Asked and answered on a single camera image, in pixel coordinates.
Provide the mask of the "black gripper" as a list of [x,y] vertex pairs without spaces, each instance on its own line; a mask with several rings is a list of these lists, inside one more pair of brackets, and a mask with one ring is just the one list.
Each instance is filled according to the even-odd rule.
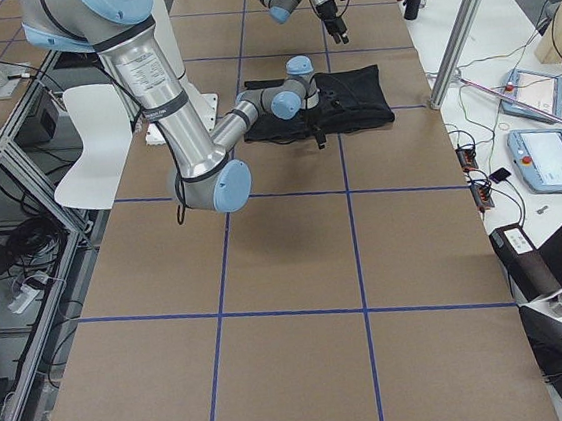
[[314,11],[324,23],[326,30],[336,44],[348,44],[346,24],[342,19],[343,13],[338,11],[336,0],[313,0]]
[[300,118],[320,150],[326,147],[327,134],[346,129],[340,97],[335,90],[319,90],[308,97]]

